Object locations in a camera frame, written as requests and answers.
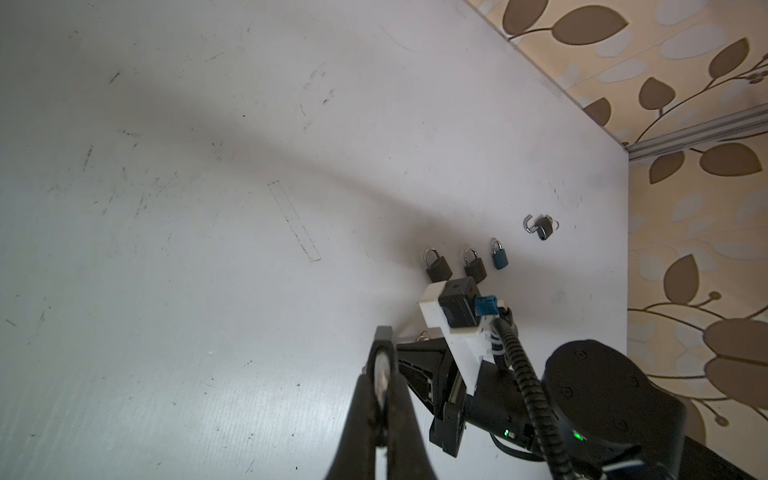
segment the scratch mark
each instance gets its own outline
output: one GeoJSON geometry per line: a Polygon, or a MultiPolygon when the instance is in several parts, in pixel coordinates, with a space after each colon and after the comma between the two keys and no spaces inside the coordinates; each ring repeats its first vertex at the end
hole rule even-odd
{"type": "Polygon", "coordinates": [[[88,166],[88,160],[91,158],[91,152],[94,150],[94,146],[91,145],[90,148],[88,148],[88,155],[85,156],[85,163],[83,164],[83,171],[85,171],[85,168],[88,166]]]}
{"type": "Polygon", "coordinates": [[[144,196],[141,196],[141,201],[139,202],[139,206],[136,207],[136,214],[134,215],[134,218],[139,216],[139,210],[141,210],[141,204],[144,202],[144,196]]]}
{"type": "Polygon", "coordinates": [[[334,90],[333,88],[331,88],[331,91],[329,91],[329,92],[328,92],[328,98],[326,98],[325,100],[323,100],[323,105],[325,105],[326,103],[328,103],[328,100],[330,100],[331,98],[333,98],[333,92],[334,92],[334,91],[335,91],[335,90],[334,90]]]}
{"type": "Polygon", "coordinates": [[[293,208],[293,204],[290,202],[290,199],[288,198],[286,191],[283,189],[283,186],[280,184],[280,181],[276,180],[267,186],[269,187],[270,192],[272,192],[272,196],[275,198],[277,206],[283,213],[283,216],[288,223],[288,227],[299,241],[299,246],[301,249],[304,250],[304,253],[306,253],[306,255],[310,258],[310,261],[319,261],[322,257],[315,248],[315,244],[312,241],[312,238],[310,238],[310,235],[306,232],[304,224],[301,223],[299,214],[296,212],[296,209],[293,208]]]}
{"type": "Polygon", "coordinates": [[[394,39],[394,38],[393,38],[393,37],[392,37],[392,36],[389,34],[389,32],[388,32],[388,31],[386,31],[386,30],[384,29],[384,27],[381,27],[381,29],[382,29],[382,31],[383,31],[384,33],[386,33],[386,36],[388,36],[390,39],[392,39],[392,41],[394,41],[394,42],[395,42],[397,45],[400,45],[401,47],[403,47],[403,48],[404,48],[405,50],[407,50],[407,51],[413,51],[413,50],[411,50],[410,48],[408,48],[408,47],[406,47],[405,45],[403,45],[402,43],[400,43],[399,41],[395,40],[395,39],[394,39]]]}

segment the wallpaper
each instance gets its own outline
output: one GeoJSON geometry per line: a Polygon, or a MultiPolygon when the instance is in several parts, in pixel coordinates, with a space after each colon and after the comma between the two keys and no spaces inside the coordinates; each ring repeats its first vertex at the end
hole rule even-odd
{"type": "Polygon", "coordinates": [[[627,354],[768,478],[768,132],[630,164],[627,354]]]}
{"type": "Polygon", "coordinates": [[[768,103],[768,0],[467,0],[618,141],[768,103]]]}

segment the black cable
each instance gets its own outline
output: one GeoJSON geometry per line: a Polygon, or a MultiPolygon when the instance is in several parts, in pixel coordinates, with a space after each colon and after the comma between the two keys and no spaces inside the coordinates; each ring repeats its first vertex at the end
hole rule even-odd
{"type": "Polygon", "coordinates": [[[547,461],[549,472],[555,480],[572,480],[575,478],[571,459],[565,452],[563,441],[558,433],[554,414],[549,407],[544,389],[541,387],[531,361],[525,354],[520,339],[512,327],[503,319],[496,318],[492,322],[493,329],[502,339],[504,351],[512,367],[512,374],[520,387],[525,408],[531,418],[533,429],[541,453],[547,461]]]}
{"type": "Polygon", "coordinates": [[[493,440],[494,445],[496,445],[499,450],[506,453],[507,455],[511,455],[515,458],[519,458],[527,462],[543,462],[544,461],[542,457],[536,455],[535,453],[523,452],[522,450],[513,449],[512,447],[508,447],[504,445],[496,438],[496,435],[494,434],[491,434],[491,440],[493,440]]]}

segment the padlock shackle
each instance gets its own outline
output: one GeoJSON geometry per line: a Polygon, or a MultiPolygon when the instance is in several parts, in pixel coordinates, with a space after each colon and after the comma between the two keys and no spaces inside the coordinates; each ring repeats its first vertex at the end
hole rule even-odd
{"type": "Polygon", "coordinates": [[[477,260],[479,257],[478,257],[477,250],[475,250],[473,247],[469,247],[467,250],[464,250],[464,263],[466,264],[466,266],[469,266],[469,260],[467,260],[467,252],[474,253],[475,254],[475,260],[477,260]]]}
{"type": "Polygon", "coordinates": [[[427,264],[427,268],[432,268],[432,265],[429,264],[429,260],[427,260],[427,253],[429,252],[435,252],[435,262],[440,260],[440,254],[437,253],[437,250],[434,248],[428,248],[427,250],[424,250],[424,263],[427,264]]]}
{"type": "Polygon", "coordinates": [[[528,227],[528,221],[533,218],[533,215],[528,215],[525,220],[523,220],[523,228],[525,228],[525,231],[528,233],[536,233],[536,230],[538,230],[538,223],[533,226],[533,230],[531,230],[528,227]]]}

